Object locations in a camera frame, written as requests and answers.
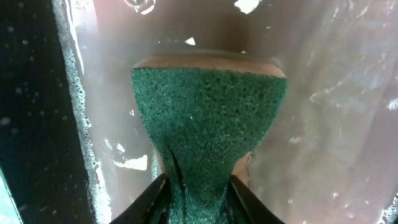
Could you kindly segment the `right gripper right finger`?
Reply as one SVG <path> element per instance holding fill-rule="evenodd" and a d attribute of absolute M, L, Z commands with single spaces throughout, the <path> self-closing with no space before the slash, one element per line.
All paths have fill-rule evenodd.
<path fill-rule="evenodd" d="M 231 224 L 284 224 L 236 175 L 228 181 L 225 210 Z"/>

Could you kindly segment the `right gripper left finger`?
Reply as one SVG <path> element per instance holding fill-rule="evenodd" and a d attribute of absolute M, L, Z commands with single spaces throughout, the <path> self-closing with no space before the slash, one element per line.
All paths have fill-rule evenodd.
<path fill-rule="evenodd" d="M 169 178 L 161 174 L 110 224 L 167 224 L 170 199 Z"/>

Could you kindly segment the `green sponge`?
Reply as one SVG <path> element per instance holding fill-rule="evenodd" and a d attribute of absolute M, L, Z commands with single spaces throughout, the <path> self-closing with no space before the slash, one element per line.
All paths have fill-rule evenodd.
<path fill-rule="evenodd" d="M 288 87 L 275 65 L 160 55 L 131 72 L 136 104 L 170 181 L 168 223 L 228 223 L 228 181 L 264 139 Z"/>

